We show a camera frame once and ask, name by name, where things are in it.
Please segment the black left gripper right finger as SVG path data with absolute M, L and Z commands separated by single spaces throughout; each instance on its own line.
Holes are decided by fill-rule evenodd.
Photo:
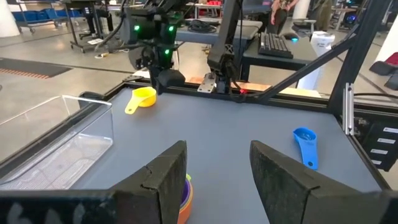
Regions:
M 253 179 L 270 224 L 381 224 L 377 193 L 362 193 L 252 141 Z

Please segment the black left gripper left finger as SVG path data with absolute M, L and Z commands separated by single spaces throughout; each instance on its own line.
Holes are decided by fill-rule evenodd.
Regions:
M 177 224 L 187 170 L 187 143 L 177 141 L 111 188 L 116 224 Z

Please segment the purple measuring cup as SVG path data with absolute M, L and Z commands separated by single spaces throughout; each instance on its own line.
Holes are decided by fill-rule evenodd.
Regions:
M 190 192 L 191 192 L 190 188 L 191 188 L 190 181 L 188 179 L 185 179 L 185 185 L 183 188 L 183 195 L 182 195 L 182 201 L 180 204 L 180 209 L 182 209 L 188 203 L 188 199 L 190 197 Z

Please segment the small yellow measuring cup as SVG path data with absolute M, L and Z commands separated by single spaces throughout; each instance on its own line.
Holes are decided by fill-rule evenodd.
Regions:
M 132 91 L 131 98 L 126 105 L 124 112 L 126 114 L 134 114 L 138 107 L 151 107 L 156 103 L 156 100 L 157 91 L 151 86 L 137 88 Z

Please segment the large red measuring cup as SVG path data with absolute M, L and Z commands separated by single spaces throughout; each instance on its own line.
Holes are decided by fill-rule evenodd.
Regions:
M 188 203 L 179 210 L 178 221 L 177 224 L 185 224 L 190 217 L 192 211 L 192 202 L 193 202 L 193 185 L 190 183 L 191 192 L 190 197 L 188 199 Z

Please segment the turquoise blue measuring cup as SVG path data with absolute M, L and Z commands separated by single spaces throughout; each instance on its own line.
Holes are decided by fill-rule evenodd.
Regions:
M 311 129 L 297 128 L 293 131 L 302 155 L 302 163 L 310 169 L 318 169 L 317 135 Z

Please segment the clear plastic basket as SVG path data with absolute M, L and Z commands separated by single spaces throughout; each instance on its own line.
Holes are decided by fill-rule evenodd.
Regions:
M 0 123 L 0 190 L 69 189 L 113 137 L 111 103 L 50 98 Z

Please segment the grey desk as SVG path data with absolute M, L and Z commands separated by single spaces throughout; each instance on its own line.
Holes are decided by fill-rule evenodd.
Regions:
M 239 44 L 239 41 L 243 45 L 250 43 L 261 26 L 262 22 L 259 21 L 243 21 L 243 28 L 240 28 L 240 25 L 236 28 L 233 44 Z M 214 32 L 202 33 L 190 31 L 187 26 L 184 26 L 177 30 L 176 41 L 213 45 L 218 39 L 220 27 L 220 25 L 216 26 Z

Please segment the black computer keyboard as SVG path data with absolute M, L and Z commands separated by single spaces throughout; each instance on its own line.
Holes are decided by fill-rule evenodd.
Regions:
M 293 53 L 286 44 L 286 39 L 277 34 L 261 33 L 258 53 L 273 57 L 293 58 Z

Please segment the black labelled drawer unit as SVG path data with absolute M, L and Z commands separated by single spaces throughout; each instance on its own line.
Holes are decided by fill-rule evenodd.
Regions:
M 374 122 L 362 146 L 378 169 L 389 172 L 398 159 L 398 123 Z

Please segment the person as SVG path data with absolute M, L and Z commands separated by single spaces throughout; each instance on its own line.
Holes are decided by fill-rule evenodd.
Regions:
M 299 0 L 273 0 L 271 16 L 267 27 L 268 33 L 280 34 L 287 20 L 288 12 Z

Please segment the dark keyboard desk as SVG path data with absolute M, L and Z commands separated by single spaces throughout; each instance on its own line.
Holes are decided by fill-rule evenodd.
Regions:
M 287 41 L 286 45 L 293 54 L 293 58 L 273 57 L 258 53 L 260 40 L 256 37 L 244 51 L 241 61 L 240 79 L 248 81 L 250 66 L 270 67 L 283 70 L 297 71 L 317 58 L 308 37 L 297 42 Z

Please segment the cart with blue bins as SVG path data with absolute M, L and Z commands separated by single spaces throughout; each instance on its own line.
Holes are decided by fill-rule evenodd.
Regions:
M 12 12 L 12 15 L 20 33 L 22 33 L 22 28 L 26 27 L 32 34 L 35 33 L 35 27 L 44 26 L 48 22 L 52 22 L 55 27 L 58 27 L 61 23 L 68 22 L 70 17 L 69 11 L 65 9 L 56 10 L 54 8 L 45 8 L 39 11 Z

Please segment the white paper sheet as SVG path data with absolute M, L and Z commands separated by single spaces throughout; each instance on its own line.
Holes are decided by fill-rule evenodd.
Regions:
M 312 34 L 310 44 L 315 51 L 316 55 L 322 56 L 324 53 L 331 50 L 331 44 L 335 40 L 334 34 L 329 34 L 324 31 L 315 31 Z M 297 83 L 298 89 L 316 90 L 318 82 L 323 75 L 324 65 L 312 71 L 305 77 L 301 78 Z

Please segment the silver aluminium bracket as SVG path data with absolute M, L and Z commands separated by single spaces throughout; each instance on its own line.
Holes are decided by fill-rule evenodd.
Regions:
M 343 131 L 347 136 L 354 135 L 354 89 L 352 83 L 346 83 L 343 88 Z

